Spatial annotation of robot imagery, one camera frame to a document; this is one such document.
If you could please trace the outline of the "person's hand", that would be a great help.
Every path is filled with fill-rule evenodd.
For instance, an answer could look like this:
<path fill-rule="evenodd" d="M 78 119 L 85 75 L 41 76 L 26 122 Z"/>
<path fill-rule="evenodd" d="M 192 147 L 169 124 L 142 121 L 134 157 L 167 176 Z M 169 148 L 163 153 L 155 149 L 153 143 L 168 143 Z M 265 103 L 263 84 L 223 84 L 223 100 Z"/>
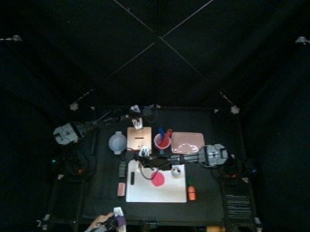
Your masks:
<path fill-rule="evenodd" d="M 97 228 L 98 228 L 98 224 L 100 224 L 100 223 L 104 223 L 104 222 L 108 220 L 108 218 L 110 218 L 112 216 L 113 216 L 113 213 L 112 213 L 112 212 L 109 212 L 106 215 L 98 215 L 98 216 L 96 217 L 96 219 L 93 220 L 93 222 L 90 223 L 90 225 L 89 225 L 86 231 L 90 231 L 90 230 L 93 230 L 93 229 L 97 229 Z"/>

